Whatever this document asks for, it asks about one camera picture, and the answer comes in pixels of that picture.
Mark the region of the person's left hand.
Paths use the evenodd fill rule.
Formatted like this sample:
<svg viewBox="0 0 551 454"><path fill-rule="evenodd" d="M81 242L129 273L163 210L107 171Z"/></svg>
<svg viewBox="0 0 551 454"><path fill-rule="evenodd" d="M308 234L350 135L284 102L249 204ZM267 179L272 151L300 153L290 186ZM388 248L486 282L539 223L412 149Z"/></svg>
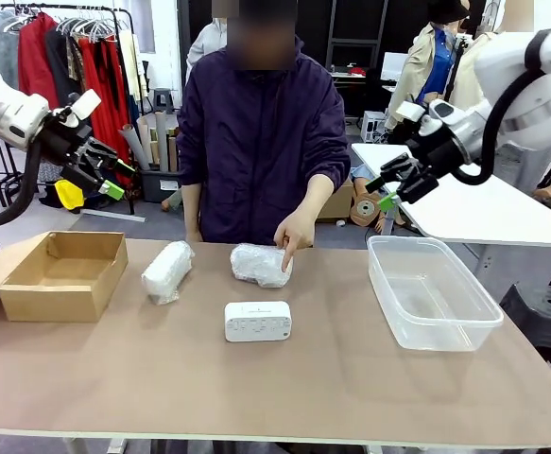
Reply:
<svg viewBox="0 0 551 454"><path fill-rule="evenodd" d="M299 207L278 226L274 235L276 246L284 251L282 272L286 272L297 250L314 245L317 215L307 207Z"/></svg>

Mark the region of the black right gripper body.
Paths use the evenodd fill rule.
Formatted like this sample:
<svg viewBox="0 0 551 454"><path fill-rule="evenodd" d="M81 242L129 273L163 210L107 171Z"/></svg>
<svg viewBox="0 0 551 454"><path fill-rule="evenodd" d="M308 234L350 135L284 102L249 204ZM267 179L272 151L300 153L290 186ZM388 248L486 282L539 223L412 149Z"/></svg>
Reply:
<svg viewBox="0 0 551 454"><path fill-rule="evenodd" d="M437 179L453 173L465 164L463 150L445 126L426 136L416 132L406 141L406 146L427 172Z"/></svg>

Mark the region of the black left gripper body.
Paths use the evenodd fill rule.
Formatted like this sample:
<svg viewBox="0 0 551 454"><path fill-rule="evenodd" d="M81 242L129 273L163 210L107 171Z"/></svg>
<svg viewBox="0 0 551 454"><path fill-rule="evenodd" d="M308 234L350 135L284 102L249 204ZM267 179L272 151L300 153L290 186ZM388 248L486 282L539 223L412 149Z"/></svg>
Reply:
<svg viewBox="0 0 551 454"><path fill-rule="evenodd" d="M86 144L91 133L92 128L86 120L68 126L61 122L57 113L49 113L38 132L41 160L56 166L76 165L79 162L79 149Z"/></svg>

